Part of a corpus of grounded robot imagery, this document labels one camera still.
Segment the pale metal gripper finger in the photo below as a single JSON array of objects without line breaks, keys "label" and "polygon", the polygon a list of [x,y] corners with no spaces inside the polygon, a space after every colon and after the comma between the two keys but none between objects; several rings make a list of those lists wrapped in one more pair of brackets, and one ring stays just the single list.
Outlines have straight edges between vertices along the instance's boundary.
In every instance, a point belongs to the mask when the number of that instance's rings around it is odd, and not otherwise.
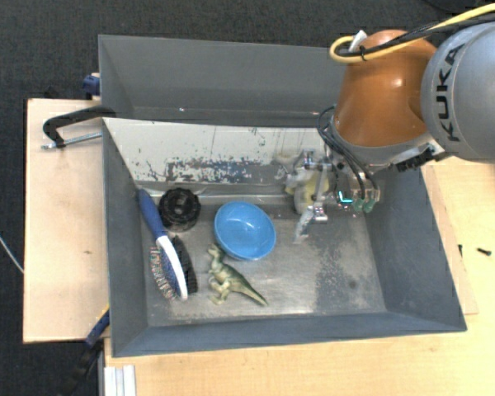
[{"label": "pale metal gripper finger", "polygon": [[292,162],[291,173],[293,175],[310,174],[317,168],[317,162],[314,160],[314,151],[312,149],[303,149],[297,158]]},{"label": "pale metal gripper finger", "polygon": [[295,225],[294,243],[302,243],[309,236],[310,229],[314,225],[326,224],[327,222],[328,216],[323,205],[309,205],[300,215]]}]

